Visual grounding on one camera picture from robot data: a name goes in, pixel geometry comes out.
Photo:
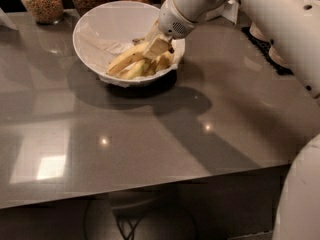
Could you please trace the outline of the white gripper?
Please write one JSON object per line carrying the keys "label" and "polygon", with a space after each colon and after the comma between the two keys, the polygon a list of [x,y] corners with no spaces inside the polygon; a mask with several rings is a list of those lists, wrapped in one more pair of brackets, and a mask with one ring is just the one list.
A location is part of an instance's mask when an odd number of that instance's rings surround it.
{"label": "white gripper", "polygon": [[149,42],[143,56],[153,60],[172,48],[171,40],[187,37],[204,19],[206,13],[220,8],[227,0],[166,0],[144,40]]}

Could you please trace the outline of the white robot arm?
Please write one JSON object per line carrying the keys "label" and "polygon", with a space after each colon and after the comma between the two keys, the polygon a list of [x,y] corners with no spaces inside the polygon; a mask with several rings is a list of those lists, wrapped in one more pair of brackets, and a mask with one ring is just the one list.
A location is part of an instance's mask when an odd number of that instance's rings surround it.
{"label": "white robot arm", "polygon": [[[202,16],[227,0],[166,0],[158,31],[189,35]],[[320,97],[320,8],[311,0],[235,0],[257,25],[295,77]],[[272,240],[320,240],[320,135],[296,156],[279,200]]]}

